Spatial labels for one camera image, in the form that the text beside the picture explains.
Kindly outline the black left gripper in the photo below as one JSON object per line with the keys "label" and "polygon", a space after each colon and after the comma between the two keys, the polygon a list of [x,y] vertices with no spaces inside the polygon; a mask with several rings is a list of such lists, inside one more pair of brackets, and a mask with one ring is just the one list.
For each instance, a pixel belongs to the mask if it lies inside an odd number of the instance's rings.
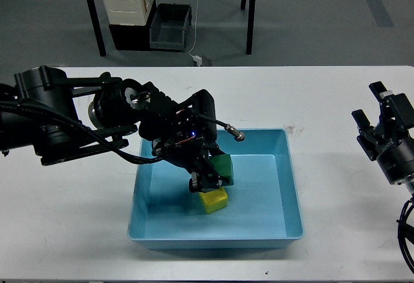
{"label": "black left gripper", "polygon": [[142,163],[167,161],[187,170],[189,191],[209,192],[222,186],[222,179],[209,159],[225,155],[217,144],[217,121],[213,96],[205,89],[176,102],[151,82],[138,92],[138,133],[151,143],[152,157]]}

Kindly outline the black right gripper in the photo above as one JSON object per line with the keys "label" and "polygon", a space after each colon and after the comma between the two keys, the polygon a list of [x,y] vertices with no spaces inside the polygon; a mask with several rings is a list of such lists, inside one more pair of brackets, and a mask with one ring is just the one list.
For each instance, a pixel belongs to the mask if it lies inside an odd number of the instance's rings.
{"label": "black right gripper", "polygon": [[[413,128],[413,106],[405,93],[393,94],[382,82],[369,85],[380,104],[379,125],[397,129]],[[413,186],[413,138],[408,131],[393,131],[390,138],[381,138],[362,109],[351,113],[359,136],[356,140],[370,161],[376,161],[391,185]]]}

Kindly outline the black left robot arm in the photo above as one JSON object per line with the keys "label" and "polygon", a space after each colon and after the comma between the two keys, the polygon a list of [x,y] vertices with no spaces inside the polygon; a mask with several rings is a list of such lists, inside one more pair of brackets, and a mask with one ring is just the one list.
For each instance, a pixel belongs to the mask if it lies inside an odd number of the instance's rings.
{"label": "black left robot arm", "polygon": [[69,78],[47,66],[1,85],[1,153],[32,146],[42,165],[114,152],[137,164],[167,161],[190,175],[191,192],[233,184],[217,144],[213,97],[200,90],[176,102],[151,82],[103,73]]}

